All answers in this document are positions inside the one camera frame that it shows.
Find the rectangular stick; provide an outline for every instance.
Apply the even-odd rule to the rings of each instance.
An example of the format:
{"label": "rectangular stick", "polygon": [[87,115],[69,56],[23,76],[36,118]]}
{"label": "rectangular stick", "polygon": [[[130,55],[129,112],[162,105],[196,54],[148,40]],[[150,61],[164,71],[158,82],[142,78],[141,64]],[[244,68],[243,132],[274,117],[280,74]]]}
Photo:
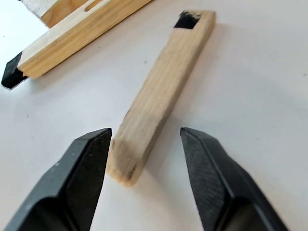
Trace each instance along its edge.
{"label": "rectangular stick", "polygon": [[213,11],[184,11],[111,142],[107,173],[133,185],[215,25]]}
{"label": "rectangular stick", "polygon": [[40,77],[150,1],[87,1],[8,62],[2,85]]}

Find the black painted end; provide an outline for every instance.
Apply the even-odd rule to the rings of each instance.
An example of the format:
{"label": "black painted end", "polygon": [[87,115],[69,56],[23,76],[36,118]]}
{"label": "black painted end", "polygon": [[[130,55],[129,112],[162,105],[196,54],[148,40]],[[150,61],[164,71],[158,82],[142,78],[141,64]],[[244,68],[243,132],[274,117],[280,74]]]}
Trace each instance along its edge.
{"label": "black painted end", "polygon": [[13,89],[22,81],[27,79],[27,76],[24,76],[23,72],[17,68],[21,54],[22,52],[10,60],[5,66],[1,84],[8,89]]}
{"label": "black painted end", "polygon": [[175,24],[174,28],[193,29],[199,21],[200,17],[200,15],[193,15],[189,13],[189,11],[183,11],[180,14],[180,18]]}

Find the wooden slat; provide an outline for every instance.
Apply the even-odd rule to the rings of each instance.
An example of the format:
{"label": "wooden slat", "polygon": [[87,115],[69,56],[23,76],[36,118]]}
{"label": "wooden slat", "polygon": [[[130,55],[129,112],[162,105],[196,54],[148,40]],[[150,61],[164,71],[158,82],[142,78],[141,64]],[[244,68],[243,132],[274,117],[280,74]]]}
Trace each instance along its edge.
{"label": "wooden slat", "polygon": [[137,181],[214,25],[213,11],[181,14],[111,142],[106,171],[121,184]]}
{"label": "wooden slat", "polygon": [[53,27],[87,0],[22,0],[24,5],[48,27]]}
{"label": "wooden slat", "polygon": [[89,0],[24,49],[17,69],[38,78],[151,0]]}

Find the black tool jaw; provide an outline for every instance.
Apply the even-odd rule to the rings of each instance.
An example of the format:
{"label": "black tool jaw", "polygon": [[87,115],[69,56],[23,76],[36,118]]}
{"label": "black tool jaw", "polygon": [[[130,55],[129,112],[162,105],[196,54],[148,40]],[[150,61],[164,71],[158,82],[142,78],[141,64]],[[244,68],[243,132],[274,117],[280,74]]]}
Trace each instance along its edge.
{"label": "black tool jaw", "polygon": [[181,128],[192,192],[206,231],[286,231],[250,175],[214,137]]}
{"label": "black tool jaw", "polygon": [[39,180],[5,231],[89,231],[101,193],[112,132],[72,142]]}

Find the white table surface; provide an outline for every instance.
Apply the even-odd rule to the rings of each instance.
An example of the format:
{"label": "white table surface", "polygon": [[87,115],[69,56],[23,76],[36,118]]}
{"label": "white table surface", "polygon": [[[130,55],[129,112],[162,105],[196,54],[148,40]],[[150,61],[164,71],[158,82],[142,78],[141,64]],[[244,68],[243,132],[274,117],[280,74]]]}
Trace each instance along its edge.
{"label": "white table surface", "polygon": [[[132,188],[105,177],[92,231],[201,231],[180,127],[219,139],[293,231],[308,230],[308,1],[154,0],[38,80],[0,88],[0,229],[71,141],[126,111],[184,9],[217,25]],[[2,0],[0,72],[47,28]]]}

